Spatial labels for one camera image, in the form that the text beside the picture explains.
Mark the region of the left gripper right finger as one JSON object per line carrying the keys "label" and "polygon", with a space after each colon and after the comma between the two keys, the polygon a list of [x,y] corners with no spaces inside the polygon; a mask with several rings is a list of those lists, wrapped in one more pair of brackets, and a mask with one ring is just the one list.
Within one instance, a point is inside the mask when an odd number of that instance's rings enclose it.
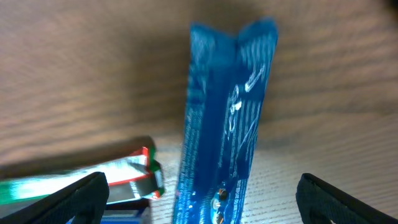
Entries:
{"label": "left gripper right finger", "polygon": [[304,224],[397,224],[391,217],[310,174],[302,174],[295,194]]}

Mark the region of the blue cookie pack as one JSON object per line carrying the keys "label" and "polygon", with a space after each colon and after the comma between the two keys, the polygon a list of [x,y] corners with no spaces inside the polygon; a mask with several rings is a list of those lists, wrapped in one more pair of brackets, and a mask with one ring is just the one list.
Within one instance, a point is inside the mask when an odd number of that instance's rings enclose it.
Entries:
{"label": "blue cookie pack", "polygon": [[228,35],[190,29],[174,223],[239,223],[278,30],[270,18]]}

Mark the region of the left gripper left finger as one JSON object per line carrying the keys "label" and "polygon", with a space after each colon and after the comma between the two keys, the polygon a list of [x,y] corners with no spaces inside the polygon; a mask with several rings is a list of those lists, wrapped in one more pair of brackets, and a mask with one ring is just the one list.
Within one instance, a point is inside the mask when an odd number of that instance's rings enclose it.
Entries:
{"label": "left gripper left finger", "polygon": [[108,197],[105,174],[94,172],[1,218],[1,224],[100,224]]}

